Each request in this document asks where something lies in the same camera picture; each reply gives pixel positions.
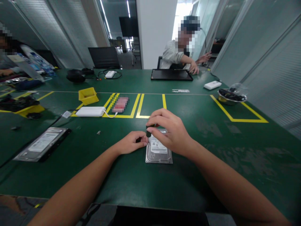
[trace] person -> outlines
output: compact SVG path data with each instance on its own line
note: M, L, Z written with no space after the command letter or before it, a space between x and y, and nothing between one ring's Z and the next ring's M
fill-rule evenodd
M148 127L147 131L198 167L237 225L291 225L250 182L193 140L179 117L166 109L159 109L151 114L146 125L154 124L165 127L167 133L162 134L155 127ZM75 225L95 198L118 156L145 147L147 142L145 132L130 132L68 181L28 225Z
M21 53L23 56L28 57L31 54L31 52L36 53L28 45L14 39L12 36L9 36L3 31L0 31L0 49L2 49L2 60L0 61L0 77L23 72L23 70L20 67L18 67L16 63L14 63L11 59L7 57L7 55L16 55L17 53ZM54 67L49 62L47 62L45 59L43 60L46 64L48 64L54 69Z
M211 57L211 52L201 56L194 61L187 46L192 40L196 31L200 30L200 23L196 16L186 16L181 24L178 38L167 43L161 60L161 69L184 69L192 74L198 74L198 64L207 62Z

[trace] plastic bag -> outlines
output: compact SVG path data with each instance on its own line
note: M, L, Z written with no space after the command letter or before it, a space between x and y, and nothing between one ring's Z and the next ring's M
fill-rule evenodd
M241 83L235 83L228 89L230 92L235 93L238 96L246 96L249 94L249 88Z

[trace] hand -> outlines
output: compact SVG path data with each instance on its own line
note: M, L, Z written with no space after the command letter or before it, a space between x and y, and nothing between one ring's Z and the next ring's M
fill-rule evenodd
M196 61L196 63L197 63L197 64L205 63L205 62L207 62L207 61L210 59L211 56L212 56L212 55L211 55L211 52L208 52L208 53L206 53L205 55L201 56L201 57Z
M151 126L154 124L159 124L166 128L167 133L163 134L154 127L148 127L147 131L151 132L165 147L187 157L189 147L196 141L189 136L182 120L170 111L161 108L151 114L146 125Z
M190 64L189 73L191 73L191 74L198 74L199 73L199 69L198 69L198 66L195 63L195 61L192 61L191 64Z
M145 147L148 143L146 133L143 131L132 131L126 135L122 140L114 144L110 149L118 152L118 154L129 154L139 148Z
M11 69L0 70L0 76L9 76L13 73L14 73L14 71Z

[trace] black tablet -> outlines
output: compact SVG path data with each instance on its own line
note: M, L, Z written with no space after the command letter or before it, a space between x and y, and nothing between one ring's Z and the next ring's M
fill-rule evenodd
M151 80L193 81L187 70L153 69Z

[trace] black headphones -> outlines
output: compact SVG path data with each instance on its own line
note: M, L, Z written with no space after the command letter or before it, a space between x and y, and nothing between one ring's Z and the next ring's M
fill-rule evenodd
M82 83L87 79L83 75L91 75L91 74L94 75L94 70L93 69L88 69L88 68L84 68L82 70L71 69L71 70L68 71L68 74L67 74L66 78L70 82Z

